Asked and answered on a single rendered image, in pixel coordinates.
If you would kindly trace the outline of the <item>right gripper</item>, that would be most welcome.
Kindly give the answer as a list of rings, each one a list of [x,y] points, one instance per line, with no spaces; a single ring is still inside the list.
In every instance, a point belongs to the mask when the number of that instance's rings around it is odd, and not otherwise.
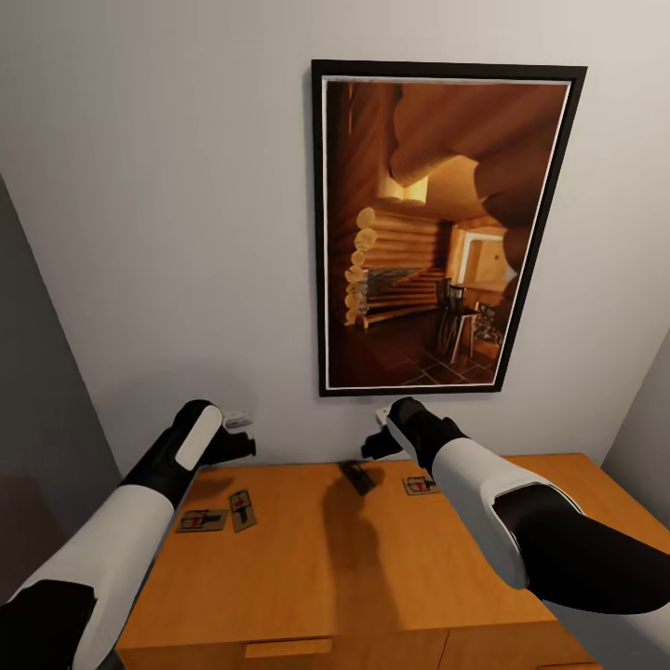
[[[364,459],[372,458],[373,460],[379,460],[384,456],[398,454],[404,450],[402,447],[395,446],[389,441],[385,430],[386,428],[383,428],[381,433],[367,437],[365,445],[361,447]]]

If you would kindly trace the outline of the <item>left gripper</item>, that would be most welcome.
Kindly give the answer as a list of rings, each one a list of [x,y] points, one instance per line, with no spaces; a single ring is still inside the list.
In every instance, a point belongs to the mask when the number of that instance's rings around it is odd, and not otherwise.
[[[248,440],[248,435],[245,432],[235,433],[234,435],[227,434],[225,445],[212,454],[206,452],[206,456],[200,466],[210,466],[219,462],[240,459],[241,457],[247,457],[249,454],[256,455],[256,442],[254,439]]]

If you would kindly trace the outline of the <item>mousetrap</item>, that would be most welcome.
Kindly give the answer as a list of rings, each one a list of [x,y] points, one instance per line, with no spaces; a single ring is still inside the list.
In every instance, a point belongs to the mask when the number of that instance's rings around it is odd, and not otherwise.
[[[222,531],[228,509],[185,511],[176,533]]]
[[[403,482],[409,496],[442,493],[430,476],[403,478]]]
[[[359,465],[357,460],[342,465],[341,469],[346,476],[350,478],[350,481],[354,484],[360,495],[367,495],[367,493],[370,493],[377,488],[374,482],[369,478],[369,475],[367,475],[361,468],[361,465]]]
[[[235,533],[251,528],[257,524],[253,505],[249,497],[248,487],[228,494],[231,505]]]

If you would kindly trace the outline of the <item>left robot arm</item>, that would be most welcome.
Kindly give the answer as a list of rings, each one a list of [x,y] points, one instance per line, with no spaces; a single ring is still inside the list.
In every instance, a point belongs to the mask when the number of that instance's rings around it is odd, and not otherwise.
[[[256,455],[254,413],[186,404],[109,499],[0,607],[0,670],[96,670],[200,466]]]

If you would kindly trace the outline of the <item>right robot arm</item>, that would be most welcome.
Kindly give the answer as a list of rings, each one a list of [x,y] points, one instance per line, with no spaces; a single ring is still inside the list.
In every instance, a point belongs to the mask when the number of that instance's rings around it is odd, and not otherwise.
[[[529,590],[604,670],[670,670],[670,555],[588,517],[566,491],[407,396],[378,409],[362,457],[404,450],[491,569]]]

